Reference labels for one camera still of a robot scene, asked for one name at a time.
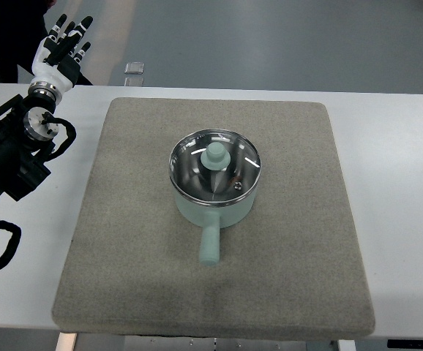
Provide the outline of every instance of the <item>black cable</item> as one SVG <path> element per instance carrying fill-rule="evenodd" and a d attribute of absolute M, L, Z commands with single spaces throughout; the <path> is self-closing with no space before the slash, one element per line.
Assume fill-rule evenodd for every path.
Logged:
<path fill-rule="evenodd" d="M 52 159 L 55 159 L 56 157 L 59 157 L 60 155 L 62 155 L 70 147 L 70 145 L 73 144 L 73 141 L 77 137 L 77 132 L 75 130 L 75 127 L 69 121 L 66 121 L 62 118 L 56 118 L 48 112 L 42 114 L 42 116 L 44 117 L 44 121 L 42 122 L 42 124 L 47 124 L 47 123 L 61 124 L 62 126 L 65 127 L 67 131 L 67 139 L 64 140 L 64 142 L 59 146 L 59 148 L 57 148 L 56 151 L 54 151 L 52 154 L 48 156 L 47 160 L 51 161 Z"/>
<path fill-rule="evenodd" d="M 16 249 L 18 248 L 18 244 L 20 243 L 21 239 L 21 228 L 16 224 L 9 223 L 6 221 L 0 221 L 0 229 L 6 230 L 12 233 L 12 237 L 8 240 L 7 248 L 5 252 L 0 256 L 0 270 L 8 265 L 12 260 L 13 256 L 15 256 Z"/>

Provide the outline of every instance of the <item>floor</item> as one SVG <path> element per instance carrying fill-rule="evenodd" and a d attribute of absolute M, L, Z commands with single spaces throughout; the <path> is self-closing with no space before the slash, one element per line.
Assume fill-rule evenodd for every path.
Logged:
<path fill-rule="evenodd" d="M 63 12 L 94 17 L 82 70 L 97 85 L 123 86 L 126 63 L 141 61 L 143 86 L 423 94 L 423 0 L 58 0 L 47 26 Z M 0 329 L 0 351 L 54 350 L 57 337 Z M 81 335 L 75 350 L 214 349 L 208 339 L 141 342 Z M 222 340 L 216 350 L 275 345 Z M 330 350 L 329 342 L 305 346 Z M 386 341 L 356 346 L 382 351 Z"/>

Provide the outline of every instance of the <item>saucepan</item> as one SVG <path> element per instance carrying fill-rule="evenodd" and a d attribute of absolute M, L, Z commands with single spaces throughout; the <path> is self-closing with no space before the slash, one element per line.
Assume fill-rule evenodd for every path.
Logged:
<path fill-rule="evenodd" d="M 244 136 L 205 129 L 180 140 L 169 159 L 169 176 L 179 212 L 202 227 L 199 261 L 220 261 L 220 228 L 241 221 L 252 208 L 261 159 Z"/>

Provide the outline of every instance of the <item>white table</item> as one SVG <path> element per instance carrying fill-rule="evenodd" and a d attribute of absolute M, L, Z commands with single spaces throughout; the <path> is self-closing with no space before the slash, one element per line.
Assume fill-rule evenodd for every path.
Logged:
<path fill-rule="evenodd" d="M 0 84 L 0 105 L 15 94 L 25 96 L 26 89 Z M 46 164 L 52 174 L 35 192 L 18 203 L 6 195 L 0 199 L 0 219 L 23 231 L 17 254 L 0 271 L 0 327 L 57 328 L 50 310 L 102 123 L 115 97 L 325 104 L 373 299 L 371 337 L 423 339 L 423 95 L 406 94 L 74 88 L 56 115 L 75 125 L 77 140 Z M 0 249 L 5 244 L 0 240 Z"/>

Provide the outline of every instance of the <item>glass lid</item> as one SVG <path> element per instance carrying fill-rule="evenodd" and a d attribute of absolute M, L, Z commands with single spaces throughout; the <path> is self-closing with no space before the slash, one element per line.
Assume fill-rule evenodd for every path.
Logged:
<path fill-rule="evenodd" d="M 224 129 L 205 129 L 179 141 L 169 159 L 174 187 L 200 205 L 226 206 L 246 198 L 257 186 L 261 159 L 245 137 Z"/>

